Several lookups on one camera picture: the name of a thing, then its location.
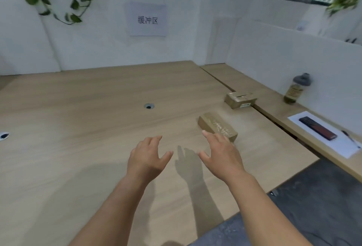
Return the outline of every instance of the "cardboard box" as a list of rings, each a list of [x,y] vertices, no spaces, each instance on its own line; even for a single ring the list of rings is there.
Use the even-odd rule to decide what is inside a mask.
[[[201,129],[209,133],[219,133],[226,136],[230,142],[234,142],[238,136],[233,127],[224,121],[218,113],[213,111],[201,115],[198,124]]]
[[[252,93],[231,92],[225,97],[225,103],[232,109],[252,106],[256,100]]]

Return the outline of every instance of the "sheet of paper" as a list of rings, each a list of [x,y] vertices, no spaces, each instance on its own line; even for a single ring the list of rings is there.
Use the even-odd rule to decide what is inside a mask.
[[[125,5],[128,31],[131,36],[167,36],[166,5],[129,2]]]
[[[334,134],[337,134],[337,138],[333,139],[331,141],[325,139],[323,136],[309,128],[307,125],[304,125],[301,121],[299,121],[300,118],[308,116],[309,118],[313,119],[320,125],[324,126],[325,128],[329,129]],[[332,125],[329,125],[328,123],[324,122],[322,119],[312,115],[308,111],[304,111],[302,113],[298,113],[297,115],[293,115],[291,117],[288,117],[290,121],[301,127],[302,129],[306,130],[308,133],[313,135],[316,139],[322,141],[324,144],[326,144],[328,147],[332,148],[334,151],[339,153],[341,156],[345,158],[350,158],[353,154],[355,154],[360,149],[345,135],[343,134],[339,129],[333,127]]]

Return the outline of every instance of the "dark floor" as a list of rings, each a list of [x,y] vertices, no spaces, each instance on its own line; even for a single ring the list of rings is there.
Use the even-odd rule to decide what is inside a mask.
[[[315,246],[362,245],[362,184],[321,158],[269,197]],[[191,246],[250,245],[240,214]]]

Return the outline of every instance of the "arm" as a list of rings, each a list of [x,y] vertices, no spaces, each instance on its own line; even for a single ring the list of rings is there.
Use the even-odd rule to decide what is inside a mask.
[[[160,135],[147,137],[132,150],[126,176],[69,246],[127,245],[144,190],[165,169],[173,155],[173,151],[168,151],[159,158],[161,138]]]
[[[245,228],[253,246],[311,246],[265,194],[258,181],[247,173],[242,158],[229,139],[202,131],[211,148],[199,157],[206,167],[229,187],[238,203]]]

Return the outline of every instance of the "forearm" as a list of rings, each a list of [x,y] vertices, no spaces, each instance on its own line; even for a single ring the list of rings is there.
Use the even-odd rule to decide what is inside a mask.
[[[69,246],[126,246],[145,186],[125,177]]]
[[[229,184],[253,246],[310,246],[248,173]]]

